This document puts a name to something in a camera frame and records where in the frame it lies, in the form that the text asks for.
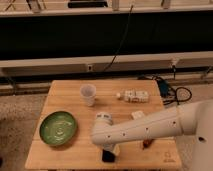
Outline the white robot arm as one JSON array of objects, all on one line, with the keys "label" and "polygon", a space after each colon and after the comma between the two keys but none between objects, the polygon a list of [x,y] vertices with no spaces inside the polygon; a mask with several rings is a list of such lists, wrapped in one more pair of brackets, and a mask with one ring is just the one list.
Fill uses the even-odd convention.
[{"label": "white robot arm", "polygon": [[111,151],[118,143],[145,139],[195,135],[195,155],[213,155],[213,100],[170,107],[148,116],[112,124],[108,113],[98,113],[91,140]]}]

